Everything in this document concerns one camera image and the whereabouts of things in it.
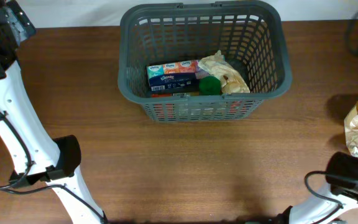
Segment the tissue pack multipack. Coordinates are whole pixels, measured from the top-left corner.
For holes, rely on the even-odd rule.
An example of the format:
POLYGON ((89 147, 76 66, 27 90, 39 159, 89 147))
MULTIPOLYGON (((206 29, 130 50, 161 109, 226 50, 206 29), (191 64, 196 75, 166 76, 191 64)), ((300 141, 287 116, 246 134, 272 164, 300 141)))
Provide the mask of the tissue pack multipack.
POLYGON ((199 60, 151 65, 146 68, 151 91, 163 91, 196 86, 210 74, 198 65, 199 60))

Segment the green lid jar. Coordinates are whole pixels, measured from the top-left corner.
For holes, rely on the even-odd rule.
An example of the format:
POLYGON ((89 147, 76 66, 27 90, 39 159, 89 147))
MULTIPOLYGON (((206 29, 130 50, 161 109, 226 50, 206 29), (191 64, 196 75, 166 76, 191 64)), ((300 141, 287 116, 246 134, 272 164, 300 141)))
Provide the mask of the green lid jar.
POLYGON ((200 95, 220 95, 221 82, 214 76, 207 76, 199 81, 200 95))

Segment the orange pasta package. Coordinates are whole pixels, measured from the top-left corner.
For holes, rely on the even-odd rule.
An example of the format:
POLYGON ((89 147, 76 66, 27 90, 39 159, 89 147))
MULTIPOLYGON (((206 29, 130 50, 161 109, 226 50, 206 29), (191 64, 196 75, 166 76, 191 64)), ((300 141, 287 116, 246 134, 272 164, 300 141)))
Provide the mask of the orange pasta package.
POLYGON ((198 96, 197 91, 189 93, 152 93, 149 98, 167 98, 179 96, 186 99, 178 103, 165 102, 144 106, 145 112, 151 119, 156 121, 206 121, 218 119, 234 119, 245 114, 246 109, 241 108, 242 101, 218 101, 207 103, 188 102, 192 96, 198 96))

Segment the beige pouch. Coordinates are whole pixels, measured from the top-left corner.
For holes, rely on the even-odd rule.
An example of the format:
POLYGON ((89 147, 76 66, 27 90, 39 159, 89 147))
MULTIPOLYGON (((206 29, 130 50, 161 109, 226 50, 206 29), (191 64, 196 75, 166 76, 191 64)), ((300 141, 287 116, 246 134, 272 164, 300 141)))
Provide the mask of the beige pouch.
POLYGON ((250 93, 250 89, 240 73, 226 62, 220 50, 214 55, 202 58, 198 62, 198 66, 220 81, 223 94, 250 93))

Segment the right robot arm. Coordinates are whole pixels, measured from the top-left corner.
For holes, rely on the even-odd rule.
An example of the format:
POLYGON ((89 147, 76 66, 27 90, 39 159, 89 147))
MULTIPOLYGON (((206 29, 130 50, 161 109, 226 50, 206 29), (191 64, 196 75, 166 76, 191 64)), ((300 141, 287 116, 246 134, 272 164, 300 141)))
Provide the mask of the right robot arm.
POLYGON ((358 158, 335 153, 325 171, 311 171, 304 183, 311 197, 288 207, 273 223, 334 223, 343 213, 358 208, 358 158))

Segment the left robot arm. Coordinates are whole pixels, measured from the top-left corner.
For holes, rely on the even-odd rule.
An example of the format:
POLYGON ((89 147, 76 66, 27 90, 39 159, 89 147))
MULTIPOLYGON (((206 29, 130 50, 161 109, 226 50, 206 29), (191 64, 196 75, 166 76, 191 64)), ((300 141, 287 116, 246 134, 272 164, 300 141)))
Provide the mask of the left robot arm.
POLYGON ((77 138, 51 138, 27 96, 16 50, 35 33, 17 1, 0 1, 0 137, 14 164, 0 192, 34 194, 35 189, 25 188, 45 182, 39 190, 52 189, 73 223, 107 223, 81 174, 77 138))

